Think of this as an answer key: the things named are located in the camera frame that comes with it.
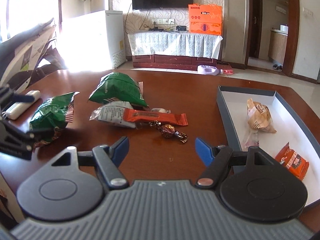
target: snack bag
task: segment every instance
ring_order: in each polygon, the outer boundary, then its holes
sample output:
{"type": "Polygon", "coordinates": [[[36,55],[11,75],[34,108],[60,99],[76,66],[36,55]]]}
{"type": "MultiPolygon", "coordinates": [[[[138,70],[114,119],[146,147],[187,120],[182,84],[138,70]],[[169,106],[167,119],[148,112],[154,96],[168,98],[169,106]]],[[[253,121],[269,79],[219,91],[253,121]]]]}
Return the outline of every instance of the snack bag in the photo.
{"type": "Polygon", "coordinates": [[[127,122],[123,119],[126,108],[133,109],[129,102],[110,102],[94,110],[90,116],[90,120],[105,121],[114,126],[137,128],[134,122],[127,122]]]}
{"type": "Polygon", "coordinates": [[[188,125],[186,114],[167,114],[160,112],[148,112],[134,109],[125,109],[124,120],[127,122],[152,122],[158,121],[163,124],[188,125]]]}
{"type": "Polygon", "coordinates": [[[247,101],[247,122],[252,129],[264,132],[276,133],[273,127],[273,120],[269,108],[259,102],[254,102],[251,98],[247,101]]]}
{"type": "Polygon", "coordinates": [[[89,100],[101,104],[125,101],[133,105],[148,107],[142,94],[143,82],[138,84],[126,74],[112,72],[101,78],[100,84],[92,92],[89,100]]]}
{"type": "Polygon", "coordinates": [[[35,144],[40,147],[57,139],[68,122],[73,121],[73,99],[79,92],[49,98],[38,107],[30,121],[30,130],[54,128],[52,138],[44,138],[35,144]]]}
{"type": "Polygon", "coordinates": [[[297,154],[294,150],[290,149],[287,143],[275,157],[276,161],[282,164],[298,179],[303,180],[306,175],[309,162],[297,154]]]}

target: wrapped candy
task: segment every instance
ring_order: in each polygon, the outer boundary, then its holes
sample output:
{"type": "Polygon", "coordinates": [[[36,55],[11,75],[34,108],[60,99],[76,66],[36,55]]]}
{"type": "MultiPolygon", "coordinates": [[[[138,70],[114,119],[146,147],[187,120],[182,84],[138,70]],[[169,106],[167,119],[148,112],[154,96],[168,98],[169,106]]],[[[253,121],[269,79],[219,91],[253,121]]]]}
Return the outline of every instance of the wrapped candy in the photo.
{"type": "Polygon", "coordinates": [[[171,124],[161,125],[161,122],[153,121],[150,122],[149,125],[152,128],[159,130],[164,138],[171,138],[175,136],[183,143],[186,143],[188,141],[188,136],[183,132],[176,131],[175,127],[171,124]]]}

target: white container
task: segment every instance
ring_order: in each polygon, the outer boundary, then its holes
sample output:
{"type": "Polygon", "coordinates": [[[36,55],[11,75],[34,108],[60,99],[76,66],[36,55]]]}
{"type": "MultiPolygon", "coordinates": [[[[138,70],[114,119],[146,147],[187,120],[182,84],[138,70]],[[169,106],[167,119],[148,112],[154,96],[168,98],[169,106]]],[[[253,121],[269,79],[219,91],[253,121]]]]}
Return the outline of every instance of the white container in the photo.
{"type": "Polygon", "coordinates": [[[40,98],[41,93],[39,90],[31,90],[26,95],[33,96],[35,100],[32,103],[14,103],[7,109],[7,111],[4,112],[9,119],[16,120],[20,115],[23,114],[23,112],[25,112],[30,106],[33,105],[33,103],[35,103],[40,98]]]}
{"type": "Polygon", "coordinates": [[[288,34],[289,27],[287,25],[280,25],[280,30],[288,34]]]}
{"type": "Polygon", "coordinates": [[[223,69],[218,69],[214,66],[199,65],[198,66],[198,74],[216,76],[219,74],[223,74],[223,69]]]}
{"type": "Polygon", "coordinates": [[[71,71],[117,68],[126,62],[122,11],[99,11],[64,20],[60,46],[71,71]]]}

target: cabinet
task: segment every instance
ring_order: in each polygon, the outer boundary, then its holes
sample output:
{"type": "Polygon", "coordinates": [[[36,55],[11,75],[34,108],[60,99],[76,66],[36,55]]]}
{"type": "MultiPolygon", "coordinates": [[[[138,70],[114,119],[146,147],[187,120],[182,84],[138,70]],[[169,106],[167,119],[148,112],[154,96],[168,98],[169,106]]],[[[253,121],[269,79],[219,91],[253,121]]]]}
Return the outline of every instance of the cabinet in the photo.
{"type": "Polygon", "coordinates": [[[279,62],[283,65],[284,55],[287,48],[288,35],[271,31],[270,45],[269,45],[269,58],[279,62]]]}
{"type": "Polygon", "coordinates": [[[197,70],[199,65],[216,66],[217,60],[204,57],[142,55],[132,56],[133,67],[197,70]]]}

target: green snack bag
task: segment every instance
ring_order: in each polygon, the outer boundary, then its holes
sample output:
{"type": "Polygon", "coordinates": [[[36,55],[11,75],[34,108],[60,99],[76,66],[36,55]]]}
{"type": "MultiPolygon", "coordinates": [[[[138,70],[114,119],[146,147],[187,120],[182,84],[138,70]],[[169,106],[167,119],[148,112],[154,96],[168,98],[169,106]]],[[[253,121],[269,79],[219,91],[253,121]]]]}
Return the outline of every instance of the green snack bag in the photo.
{"type": "Polygon", "coordinates": [[[92,92],[89,100],[101,104],[126,101],[133,105],[148,107],[142,93],[142,82],[138,84],[126,74],[112,72],[101,78],[100,84],[92,92]]]}
{"type": "Polygon", "coordinates": [[[54,136],[35,144],[40,147],[57,139],[68,122],[73,121],[73,98],[79,92],[49,98],[38,107],[30,121],[30,130],[54,128],[54,136]]]}

